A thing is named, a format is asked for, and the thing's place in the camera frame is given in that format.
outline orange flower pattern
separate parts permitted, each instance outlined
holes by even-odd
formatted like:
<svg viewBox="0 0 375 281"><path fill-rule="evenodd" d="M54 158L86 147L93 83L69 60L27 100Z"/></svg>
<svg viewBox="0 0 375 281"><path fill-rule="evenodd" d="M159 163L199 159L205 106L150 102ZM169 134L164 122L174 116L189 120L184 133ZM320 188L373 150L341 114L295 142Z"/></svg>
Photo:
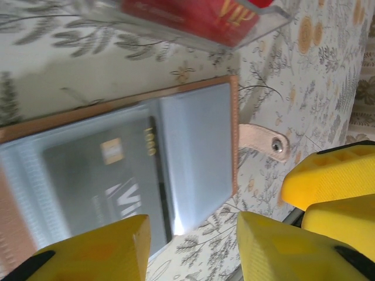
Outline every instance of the orange flower pattern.
<svg viewBox="0 0 375 281"><path fill-rule="evenodd" d="M312 22L309 16L302 19L299 26L298 48L302 54L306 54L310 49L312 40Z"/></svg>
<svg viewBox="0 0 375 281"><path fill-rule="evenodd" d="M365 14L365 10L364 10L364 7L362 7L361 9L361 14L359 15L359 22L362 24L363 21L364 21L364 14Z"/></svg>
<svg viewBox="0 0 375 281"><path fill-rule="evenodd" d="M294 159L294 164L297 165L299 163L299 161L301 161L301 156L302 156L302 152L298 151L297 155L295 156L295 159Z"/></svg>
<svg viewBox="0 0 375 281"><path fill-rule="evenodd" d="M295 99L295 87L293 86L291 92L289 93L289 101L290 101L291 106L293 106L294 104L294 99Z"/></svg>
<svg viewBox="0 0 375 281"><path fill-rule="evenodd" d="M254 188L254 179L251 179L249 182L248 182L248 190L249 190L249 192L251 191L251 190L253 190L253 188Z"/></svg>
<svg viewBox="0 0 375 281"><path fill-rule="evenodd" d="M357 0L356 6L353 12L353 24L354 25L358 24L360 13L361 13L361 0Z"/></svg>
<svg viewBox="0 0 375 281"><path fill-rule="evenodd" d="M313 42L315 46L319 46L323 38L323 24L318 22L314 28Z"/></svg>
<svg viewBox="0 0 375 281"><path fill-rule="evenodd" d="M330 79L330 77L328 77L328 80L327 80L327 83L326 83L326 85L327 85L327 90L330 89L330 84L331 84L331 79Z"/></svg>
<svg viewBox="0 0 375 281"><path fill-rule="evenodd" d="M195 72L195 69L188 67L188 62L184 61L183 66L178 67L178 70L171 71L171 74L176 76L176 81L184 84L189 80L190 72Z"/></svg>
<svg viewBox="0 0 375 281"><path fill-rule="evenodd" d="M277 207L282 207L285 204L285 201L281 197L281 192L279 192L279 195L277 197Z"/></svg>
<svg viewBox="0 0 375 281"><path fill-rule="evenodd" d="M287 136L287 138L290 138L292 133L293 133L292 128L288 128L287 132L285 133L285 136Z"/></svg>

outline gray leaf pattern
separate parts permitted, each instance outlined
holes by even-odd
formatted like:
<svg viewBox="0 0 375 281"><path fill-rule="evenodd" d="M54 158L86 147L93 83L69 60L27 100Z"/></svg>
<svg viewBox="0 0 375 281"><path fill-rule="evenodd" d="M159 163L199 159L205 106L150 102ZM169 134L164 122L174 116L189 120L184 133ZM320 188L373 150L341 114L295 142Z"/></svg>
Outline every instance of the gray leaf pattern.
<svg viewBox="0 0 375 281"><path fill-rule="evenodd" d="M337 115L332 126L330 127L330 132L328 135L328 142L333 143L333 140L335 139L335 136L336 136L336 132L340 126L340 123L341 123L340 115Z"/></svg>
<svg viewBox="0 0 375 281"><path fill-rule="evenodd" d="M155 53L155 46L144 46L142 50L126 56L129 60L143 60Z"/></svg>
<svg viewBox="0 0 375 281"><path fill-rule="evenodd" d="M268 69L270 70L270 76L280 76L281 70L284 68L290 68L288 65L288 59L285 54L282 53L282 48L277 48L276 45L272 46L270 57L272 60L268 63Z"/></svg>
<svg viewBox="0 0 375 281"><path fill-rule="evenodd" d="M103 51L110 43L113 34L114 30L112 28L104 28L99 45L95 48L93 54L99 54L101 51Z"/></svg>
<svg viewBox="0 0 375 281"><path fill-rule="evenodd" d="M2 73L0 90L0 126L20 122L22 117L19 114L18 93L8 71Z"/></svg>
<svg viewBox="0 0 375 281"><path fill-rule="evenodd" d="M53 16L39 19L34 29L25 37L17 40L14 45L25 45L37 41L56 27L57 22Z"/></svg>
<svg viewBox="0 0 375 281"><path fill-rule="evenodd" d="M65 28L94 28L97 24L88 19L73 20L65 25Z"/></svg>
<svg viewBox="0 0 375 281"><path fill-rule="evenodd" d="M87 54L94 46L96 40L96 33L93 32L86 38L86 41L80 46L78 50L71 54L72 57L80 57Z"/></svg>
<svg viewBox="0 0 375 281"><path fill-rule="evenodd" d="M55 33L53 37L64 39L52 44L53 47L78 47L80 46L81 33L77 30Z"/></svg>
<svg viewBox="0 0 375 281"><path fill-rule="evenodd" d="M264 104L267 100L270 100L274 94L277 94L281 98L282 102L284 102L284 99L279 91L268 86L267 79L261 73L259 63L250 62L250 74L252 75L253 79L255 79L257 84L247 87L240 85L240 92L242 90L246 91L245 97L242 97L240 94L240 103L243 103L244 100L246 100L246 95L254 95L257 92L260 92L253 112L253 118L256 119L257 112L260 110L262 104Z"/></svg>
<svg viewBox="0 0 375 281"><path fill-rule="evenodd" d="M249 156L253 156L256 157L257 155L259 154L259 151L257 150L254 150L254 149L251 149L251 148L240 148L238 150L238 168L240 168L243 163L245 163L246 159L249 157Z"/></svg>
<svg viewBox="0 0 375 281"><path fill-rule="evenodd" d="M139 37L133 34L120 34L117 36L121 41L115 42L117 47L129 51L137 51L139 49Z"/></svg>
<svg viewBox="0 0 375 281"><path fill-rule="evenodd" d="M177 246L176 253L186 253L191 252L195 249L198 245L198 237L197 236L190 236L186 237L183 244Z"/></svg>
<svg viewBox="0 0 375 281"><path fill-rule="evenodd" d="M215 230L216 230L216 229L213 228L213 227L208 228L208 229L206 229L206 230L204 230L204 231L202 232L202 235L208 235L208 234L211 234L211 233L214 232Z"/></svg>
<svg viewBox="0 0 375 281"><path fill-rule="evenodd" d="M347 127L349 126L348 121L346 120L345 123L342 125L342 129L339 136L339 144L344 145L345 144L345 138L347 133Z"/></svg>
<svg viewBox="0 0 375 281"><path fill-rule="evenodd" d="M171 43L163 42L161 46L161 50L156 55L156 61L165 61L168 58L168 53L171 49Z"/></svg>
<svg viewBox="0 0 375 281"><path fill-rule="evenodd" d="M202 247L198 250L189 253L181 259L181 265L188 265L191 268L198 260L199 254L202 252Z"/></svg>
<svg viewBox="0 0 375 281"><path fill-rule="evenodd" d="M319 48L319 61L326 67L326 73L336 71L340 66L338 49L329 46Z"/></svg>
<svg viewBox="0 0 375 281"><path fill-rule="evenodd" d="M18 15L0 15L0 33L16 33L22 30Z"/></svg>
<svg viewBox="0 0 375 281"><path fill-rule="evenodd" d="M217 273L217 268L214 268L210 275L207 276L207 278L204 281L214 281Z"/></svg>
<svg viewBox="0 0 375 281"><path fill-rule="evenodd" d="M302 104L301 104L301 107L299 108L299 110L303 110L306 108L307 106L307 99L308 97L314 92L315 90L315 80L312 80L311 83L310 83L310 86L307 87L305 93L304 93L304 98L302 100Z"/></svg>
<svg viewBox="0 0 375 281"><path fill-rule="evenodd" d="M356 73L356 75L353 76L352 69L349 69L349 72L345 78L345 82L342 85L340 96L337 99L335 110L341 113L345 113L352 108L357 85L358 75Z"/></svg>
<svg viewBox="0 0 375 281"><path fill-rule="evenodd" d="M221 227L221 222L220 222L219 217L217 216L216 213L212 215L212 219L214 221L215 227L216 228L220 228Z"/></svg>
<svg viewBox="0 0 375 281"><path fill-rule="evenodd" d="M18 0L18 1L25 2L25 3L29 3L29 4L36 4L36 3L38 3L40 0Z"/></svg>
<svg viewBox="0 0 375 281"><path fill-rule="evenodd" d="M48 13L56 13L59 11L60 6L54 2L45 2L41 6L33 6L30 8L25 8L24 11L28 13L34 13L36 15L47 15Z"/></svg>

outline floral tablecloth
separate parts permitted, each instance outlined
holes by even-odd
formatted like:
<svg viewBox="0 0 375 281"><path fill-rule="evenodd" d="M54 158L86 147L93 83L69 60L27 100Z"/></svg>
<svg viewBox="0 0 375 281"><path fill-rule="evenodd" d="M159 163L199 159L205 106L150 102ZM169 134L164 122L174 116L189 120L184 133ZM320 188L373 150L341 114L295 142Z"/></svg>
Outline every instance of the floral tablecloth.
<svg viewBox="0 0 375 281"><path fill-rule="evenodd" d="M240 264L237 213L283 220L292 210L279 198L284 176L310 153L345 142L375 2L302 0L290 25L235 53L139 38L80 19L69 2L0 0L2 125L239 74L241 119L290 138L285 164L240 149L238 194L199 229L176 237L147 274L147 281L226 279Z"/></svg>

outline red card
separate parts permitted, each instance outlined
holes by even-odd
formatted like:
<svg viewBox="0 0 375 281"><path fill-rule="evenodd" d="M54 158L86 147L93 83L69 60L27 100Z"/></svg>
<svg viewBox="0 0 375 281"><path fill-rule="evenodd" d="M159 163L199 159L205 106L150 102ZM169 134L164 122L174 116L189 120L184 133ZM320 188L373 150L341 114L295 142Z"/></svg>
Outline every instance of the red card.
<svg viewBox="0 0 375 281"><path fill-rule="evenodd" d="M274 0L248 0L250 3L253 3L259 8L265 8L272 4Z"/></svg>
<svg viewBox="0 0 375 281"><path fill-rule="evenodd" d="M229 47L259 20L235 0L124 0L122 11Z"/></svg>

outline table surface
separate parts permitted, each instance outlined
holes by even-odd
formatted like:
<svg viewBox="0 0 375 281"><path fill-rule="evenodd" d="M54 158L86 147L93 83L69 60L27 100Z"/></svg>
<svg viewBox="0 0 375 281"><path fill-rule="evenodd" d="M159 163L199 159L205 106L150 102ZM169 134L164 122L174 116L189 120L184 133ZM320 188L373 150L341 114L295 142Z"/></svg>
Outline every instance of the table surface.
<svg viewBox="0 0 375 281"><path fill-rule="evenodd" d="M69 0L0 1L1 123L172 85L238 74L241 119L286 134L285 164L240 149L238 194L199 229L176 237L147 281L225 280L240 264L236 215L283 220L284 176L317 150L341 145L375 2L302 0L295 20L234 53L147 40L71 15ZM289 9L295 0L280 0Z"/></svg>

